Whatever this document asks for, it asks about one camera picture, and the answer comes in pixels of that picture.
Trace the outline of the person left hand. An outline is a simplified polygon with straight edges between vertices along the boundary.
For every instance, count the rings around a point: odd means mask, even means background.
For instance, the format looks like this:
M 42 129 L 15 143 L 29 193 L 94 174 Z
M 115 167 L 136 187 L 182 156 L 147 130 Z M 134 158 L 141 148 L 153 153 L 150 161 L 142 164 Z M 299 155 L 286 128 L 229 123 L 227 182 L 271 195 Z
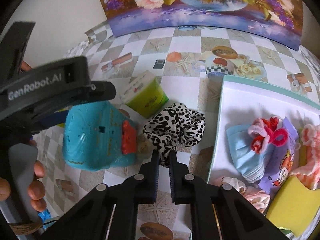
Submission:
M 14 215 L 26 212 L 32 219 L 37 212 L 46 209 L 46 194 L 40 181 L 45 175 L 44 166 L 36 160 L 38 154 L 36 142 L 15 142 L 8 149 L 9 167 L 1 166 L 1 209 L 5 215 L 9 210 Z

